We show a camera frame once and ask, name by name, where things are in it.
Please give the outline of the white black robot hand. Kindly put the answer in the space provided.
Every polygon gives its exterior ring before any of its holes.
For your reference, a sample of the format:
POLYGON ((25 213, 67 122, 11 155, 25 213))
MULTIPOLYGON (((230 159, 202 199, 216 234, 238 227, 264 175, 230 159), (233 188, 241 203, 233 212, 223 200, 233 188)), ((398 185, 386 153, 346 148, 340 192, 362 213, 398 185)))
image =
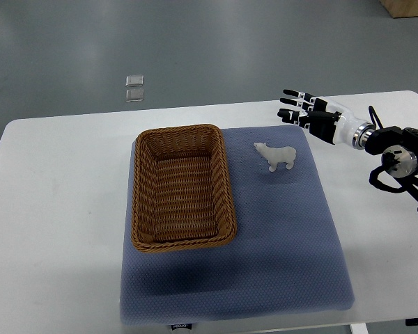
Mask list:
POLYGON ((376 126, 356 118, 346 106, 327 97, 314 96, 296 90, 285 89, 277 116, 286 124, 307 129, 312 136, 332 144, 346 144, 356 150, 365 146, 365 136, 372 134, 376 126))

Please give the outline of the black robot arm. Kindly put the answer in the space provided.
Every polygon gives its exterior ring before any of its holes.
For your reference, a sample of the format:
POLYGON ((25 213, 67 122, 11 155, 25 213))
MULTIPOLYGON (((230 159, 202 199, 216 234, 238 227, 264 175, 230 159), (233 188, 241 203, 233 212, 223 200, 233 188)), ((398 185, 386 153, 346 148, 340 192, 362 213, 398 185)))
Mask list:
POLYGON ((381 165, 370 172, 369 183, 389 193, 407 192, 418 202, 418 129, 383 127, 372 106, 369 115, 372 127, 359 143, 367 153, 381 156, 381 165))

